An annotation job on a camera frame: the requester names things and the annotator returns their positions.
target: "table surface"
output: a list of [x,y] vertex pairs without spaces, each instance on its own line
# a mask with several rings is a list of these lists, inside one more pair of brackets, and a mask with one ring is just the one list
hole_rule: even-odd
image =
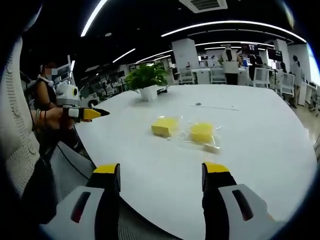
[[[238,184],[264,199],[276,220],[295,212],[315,174],[317,161],[307,131],[270,89],[171,86],[153,102],[127,91],[97,107],[110,115],[76,126],[93,162],[120,163],[121,197],[151,223],[185,240],[205,238],[204,161],[229,168]],[[221,126],[220,154],[154,136],[151,124],[158,116]]]

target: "black cable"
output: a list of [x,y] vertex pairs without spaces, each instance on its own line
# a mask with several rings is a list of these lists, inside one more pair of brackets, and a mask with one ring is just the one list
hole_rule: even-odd
[[67,156],[65,155],[64,151],[61,149],[61,147],[60,147],[59,145],[57,145],[57,147],[60,149],[62,155],[65,157],[65,159],[68,161],[68,163],[69,163],[80,175],[82,175],[85,179],[89,180],[89,178],[88,178],[86,175],[84,175],[82,172],[80,172],[80,170],[79,170],[78,168],[76,168],[76,166],[73,165],[73,164],[70,162],[70,160],[69,160],[69,159],[67,158]]

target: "monitor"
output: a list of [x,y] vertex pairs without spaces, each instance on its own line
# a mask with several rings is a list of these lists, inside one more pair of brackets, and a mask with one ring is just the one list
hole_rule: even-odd
[[242,43],[241,50],[242,54],[259,55],[258,45]]
[[271,60],[283,62],[282,52],[279,50],[267,48],[268,51],[268,57]]

